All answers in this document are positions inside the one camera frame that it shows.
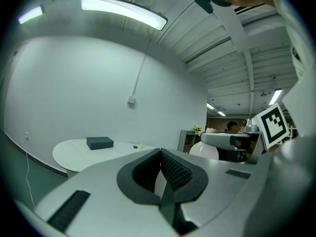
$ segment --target black slot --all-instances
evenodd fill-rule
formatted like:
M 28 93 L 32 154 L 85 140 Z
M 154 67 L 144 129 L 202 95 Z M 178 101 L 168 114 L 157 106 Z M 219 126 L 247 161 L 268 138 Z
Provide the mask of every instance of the black slot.
M 90 193 L 88 192 L 75 191 L 47 221 L 48 224 L 61 232 L 65 232 L 89 196 Z
M 234 169 L 229 169 L 226 173 L 232 176 L 243 178 L 243 179 L 249 179 L 249 177 L 251 176 L 250 173 L 241 172 Z

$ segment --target electrical cord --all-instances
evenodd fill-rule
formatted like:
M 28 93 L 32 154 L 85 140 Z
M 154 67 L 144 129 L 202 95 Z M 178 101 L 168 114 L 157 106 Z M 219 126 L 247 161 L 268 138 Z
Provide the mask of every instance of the electrical cord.
M 275 83 L 276 85 L 276 88 L 278 88 L 277 84 L 276 84 L 276 81 L 275 81 L 275 77 L 272 78 L 273 82 Z
M 26 173 L 26 182 L 28 183 L 28 186 L 29 186 L 29 190 L 30 190 L 30 195 L 31 195 L 31 200 L 32 200 L 32 204 L 35 208 L 35 205 L 34 205 L 34 202 L 33 202 L 33 196 L 32 196 L 32 190 L 31 190 L 31 186 L 29 184 L 29 181 L 28 181 L 28 174 L 29 174 L 29 171 L 30 171 L 30 165 L 29 165 L 29 159 L 28 159 L 28 153 L 26 152 L 26 161 L 28 162 L 28 172 Z
M 148 48 L 149 48 L 149 45 L 150 45 L 149 33 L 148 33 L 148 31 L 147 31 L 147 28 L 145 28 L 145 29 L 146 29 L 148 44 L 147 44 L 147 47 L 146 47 L 146 50 L 145 50 L 145 55 L 144 55 L 143 61 L 142 61 L 141 65 L 140 65 L 140 68 L 139 68 L 138 73 L 137 73 L 137 76 L 136 76 L 136 80 L 135 80 L 135 83 L 134 83 L 134 86 L 133 86 L 133 90 L 132 90 L 131 96 L 134 96 L 134 94 L 135 94 L 136 85 L 137 85 L 137 82 L 138 82 L 138 79 L 139 79 L 139 75 L 140 75 L 140 72 L 141 72 L 141 70 L 142 70 L 142 68 L 143 68 L 144 61 L 145 61 L 146 56 L 147 56 L 147 51 L 148 51 Z

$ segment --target white wall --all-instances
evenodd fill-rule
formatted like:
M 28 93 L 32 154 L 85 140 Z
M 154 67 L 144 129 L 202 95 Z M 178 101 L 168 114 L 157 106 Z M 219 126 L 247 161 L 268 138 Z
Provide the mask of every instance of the white wall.
M 152 44 L 131 108 L 127 97 L 144 56 L 140 49 L 146 49 L 145 41 L 135 43 L 135 49 L 130 42 L 87 37 L 28 41 L 11 68 L 5 132 L 31 155 L 60 170 L 52 150 L 70 139 L 109 136 L 177 149 L 181 129 L 205 126 L 206 84 Z

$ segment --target hair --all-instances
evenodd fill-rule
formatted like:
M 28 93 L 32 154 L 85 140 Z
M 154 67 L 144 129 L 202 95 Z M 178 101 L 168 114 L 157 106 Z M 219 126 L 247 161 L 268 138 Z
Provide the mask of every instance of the hair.
M 227 124 L 227 130 L 230 131 L 234 125 L 238 126 L 238 124 L 236 122 L 229 121 L 228 124 Z

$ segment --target floor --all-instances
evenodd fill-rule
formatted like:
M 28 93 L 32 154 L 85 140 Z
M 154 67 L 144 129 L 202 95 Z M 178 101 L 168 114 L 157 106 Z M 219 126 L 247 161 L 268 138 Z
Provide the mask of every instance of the floor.
M 0 130 L 0 170 L 1 177 L 12 199 L 19 200 L 29 209 L 33 209 L 30 189 L 26 181 L 28 163 L 26 157 L 18 151 Z M 29 160 L 28 181 L 32 191 L 34 205 L 46 194 L 65 182 L 67 178 L 39 166 Z

